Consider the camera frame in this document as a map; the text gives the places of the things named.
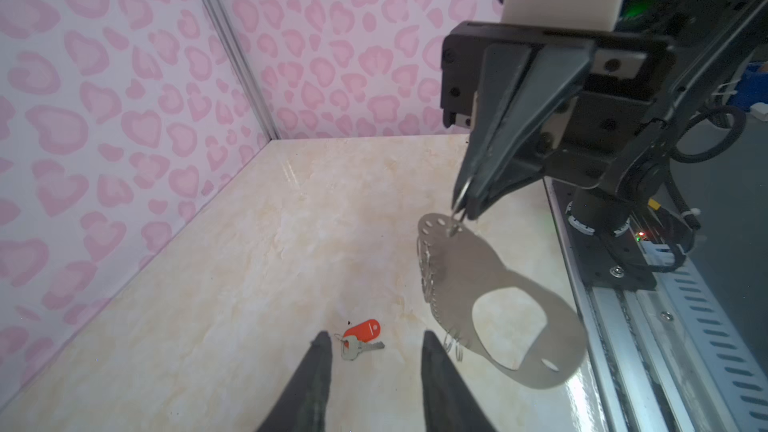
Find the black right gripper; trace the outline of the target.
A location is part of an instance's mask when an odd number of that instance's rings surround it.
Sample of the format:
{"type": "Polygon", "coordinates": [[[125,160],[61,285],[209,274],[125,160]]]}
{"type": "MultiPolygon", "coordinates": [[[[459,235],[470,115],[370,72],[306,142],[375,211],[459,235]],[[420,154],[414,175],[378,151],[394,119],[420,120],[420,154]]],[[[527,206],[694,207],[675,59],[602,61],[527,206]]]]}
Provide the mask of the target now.
{"type": "Polygon", "coordinates": [[[478,219],[542,176],[598,186],[654,118],[664,36],[463,22],[442,43],[445,123],[470,128],[452,211],[478,219]]]}

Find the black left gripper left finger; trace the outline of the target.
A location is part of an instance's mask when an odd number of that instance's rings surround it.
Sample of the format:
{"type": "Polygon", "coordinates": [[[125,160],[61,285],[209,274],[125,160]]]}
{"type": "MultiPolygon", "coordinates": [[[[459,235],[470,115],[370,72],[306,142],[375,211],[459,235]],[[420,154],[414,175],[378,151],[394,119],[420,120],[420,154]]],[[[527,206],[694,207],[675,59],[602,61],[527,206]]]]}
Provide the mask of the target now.
{"type": "Polygon", "coordinates": [[[257,431],[324,431],[331,369],[332,341],[322,331],[257,431]]]}

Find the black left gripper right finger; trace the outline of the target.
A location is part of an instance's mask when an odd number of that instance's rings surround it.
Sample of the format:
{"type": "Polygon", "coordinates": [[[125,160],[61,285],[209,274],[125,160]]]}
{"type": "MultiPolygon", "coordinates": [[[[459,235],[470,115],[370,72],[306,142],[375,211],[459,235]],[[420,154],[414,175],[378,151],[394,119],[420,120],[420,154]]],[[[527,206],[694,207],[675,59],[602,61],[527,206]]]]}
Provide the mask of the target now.
{"type": "Polygon", "coordinates": [[[423,337],[421,382],[426,431],[495,431],[432,331],[423,337]]]}

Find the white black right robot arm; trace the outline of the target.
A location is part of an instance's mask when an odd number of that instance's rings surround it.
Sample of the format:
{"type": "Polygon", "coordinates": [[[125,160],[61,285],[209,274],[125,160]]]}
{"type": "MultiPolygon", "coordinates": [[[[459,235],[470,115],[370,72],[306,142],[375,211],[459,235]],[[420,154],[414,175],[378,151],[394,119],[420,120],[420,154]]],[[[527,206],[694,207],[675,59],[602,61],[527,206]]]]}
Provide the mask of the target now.
{"type": "Polygon", "coordinates": [[[652,204],[679,140],[730,115],[724,80],[765,42],[767,0],[497,0],[497,23],[464,21],[442,45],[446,126],[469,129],[453,213],[475,220],[548,178],[588,286],[651,290],[680,269],[698,221],[652,204]]]}

